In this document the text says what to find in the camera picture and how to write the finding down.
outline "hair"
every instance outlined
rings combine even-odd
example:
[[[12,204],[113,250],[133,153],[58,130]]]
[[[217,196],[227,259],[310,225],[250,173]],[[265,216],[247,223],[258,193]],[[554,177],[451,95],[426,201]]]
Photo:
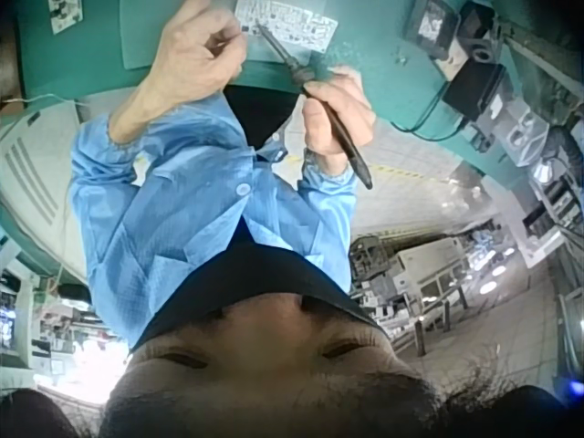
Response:
[[[512,384],[496,381],[492,377],[486,378],[480,371],[458,389],[442,396],[423,381],[405,379],[396,380],[390,374],[372,374],[361,381],[354,391],[333,392],[326,405],[311,406],[309,409],[317,413],[321,410],[337,413],[335,421],[338,423],[331,424],[323,420],[326,423],[323,424],[323,430],[328,432],[320,433],[319,436],[516,438],[553,436],[567,432],[570,427],[575,431],[581,426],[581,404],[566,409],[543,390],[529,386],[516,389]],[[412,391],[418,393],[412,397]],[[49,398],[39,394],[31,399],[32,393],[30,390],[20,390],[3,398],[0,409],[3,436],[89,437],[87,433],[76,433]],[[394,405],[393,397],[400,395],[406,397],[408,402],[395,407],[397,412],[388,408]],[[33,414],[31,406],[26,405],[26,399],[28,402],[35,400]],[[160,419],[164,416],[164,403],[172,402],[171,394],[162,394],[156,400],[142,397],[126,402],[128,404],[108,407],[99,438],[135,436],[132,430],[137,425],[141,426],[142,437],[160,436],[161,432],[169,437],[190,436],[183,429],[181,418],[170,419],[171,430],[149,430],[143,427],[144,424],[153,426],[157,418],[144,418],[146,415],[139,415],[138,412],[145,409],[150,416],[152,412],[158,411]],[[305,427],[302,422],[298,422],[297,430],[290,435],[309,436],[306,431],[303,432]]]

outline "blue sleeve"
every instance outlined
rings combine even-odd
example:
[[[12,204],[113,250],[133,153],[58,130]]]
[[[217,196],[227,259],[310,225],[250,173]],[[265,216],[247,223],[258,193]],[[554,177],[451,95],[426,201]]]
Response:
[[[134,160],[140,141],[119,146],[110,140],[108,116],[84,124],[71,152],[71,205],[81,227],[88,277],[103,260],[138,187]]]
[[[350,223],[357,206],[356,189],[357,177],[350,166],[340,176],[331,177],[319,169],[314,154],[306,152],[298,194],[320,215],[325,226],[339,236],[347,255]]]

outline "black cable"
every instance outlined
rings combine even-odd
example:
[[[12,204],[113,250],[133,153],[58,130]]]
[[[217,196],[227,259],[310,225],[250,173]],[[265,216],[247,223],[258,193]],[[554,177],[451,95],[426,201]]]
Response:
[[[438,107],[438,103],[440,102],[440,99],[443,97],[444,93],[448,89],[448,85],[449,82],[443,83],[442,87],[438,90],[436,95],[430,101],[430,104],[428,104],[428,107],[424,110],[418,121],[416,121],[415,125],[413,125],[413,128],[409,129],[402,128],[401,126],[391,122],[392,127],[398,130],[399,132],[403,132],[404,134],[414,134],[415,132],[420,130],[420,128],[426,124],[430,116],[432,116],[434,110],[436,110],[436,107]]]
[[[422,135],[418,135],[415,132],[412,132],[412,134],[415,135],[420,140],[428,141],[430,143],[439,143],[441,141],[447,141],[447,140],[450,140],[453,137],[456,137],[458,134],[460,134],[464,130],[464,128],[466,128],[466,126],[468,125],[469,121],[470,121],[469,119],[467,119],[466,117],[464,117],[461,120],[461,122],[458,125],[458,127],[456,128],[456,130],[452,134],[447,135],[446,137],[442,137],[441,139],[426,139]]]

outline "cable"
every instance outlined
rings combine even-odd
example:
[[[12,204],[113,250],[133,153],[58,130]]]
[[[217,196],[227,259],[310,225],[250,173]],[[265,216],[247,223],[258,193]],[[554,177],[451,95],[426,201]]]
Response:
[[[405,134],[413,134],[413,133],[417,132],[418,130],[420,130],[420,128],[426,124],[426,122],[428,121],[430,116],[432,116],[432,114],[434,113],[434,110],[436,110],[436,107],[438,107],[438,103],[440,102],[440,99],[443,97],[444,93],[448,89],[448,85],[449,85],[449,82],[443,83],[443,85],[438,90],[436,95],[430,101],[430,104],[428,105],[428,107],[424,110],[424,112],[422,113],[422,115],[420,116],[418,121],[416,121],[413,128],[405,129],[405,128],[402,128],[401,126],[397,125],[396,123],[391,122],[392,127],[395,128],[396,130],[398,130],[399,132],[403,132]]]
[[[74,105],[77,105],[80,107],[88,107],[89,106],[85,103],[80,103],[80,102],[77,102],[73,99],[61,98],[60,96],[53,94],[53,93],[43,94],[43,95],[36,96],[35,98],[31,98],[31,99],[6,99],[6,100],[2,100],[2,103],[15,103],[15,102],[31,103],[31,102],[36,102],[37,100],[50,99],[50,98],[60,100],[61,102],[73,103]]]
[[[469,121],[470,121],[469,119],[467,119],[466,117],[464,117],[461,120],[461,122],[459,123],[458,127],[456,128],[456,130],[452,134],[447,135],[446,137],[442,137],[440,139],[426,139],[422,135],[418,135],[415,132],[413,132],[412,134],[415,135],[420,140],[428,141],[430,143],[439,143],[441,141],[447,141],[447,140],[450,140],[453,137],[456,137],[458,134],[460,134],[464,130],[464,128],[466,128],[466,126],[468,125]]]

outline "white circuit board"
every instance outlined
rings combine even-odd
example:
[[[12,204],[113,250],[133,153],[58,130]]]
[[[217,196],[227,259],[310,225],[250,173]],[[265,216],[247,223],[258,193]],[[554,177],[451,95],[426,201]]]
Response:
[[[256,20],[283,43],[325,53],[339,23],[312,11],[267,0],[239,0],[235,16],[242,30],[259,36]]]
[[[55,35],[83,20],[81,0],[48,0],[48,10]]]

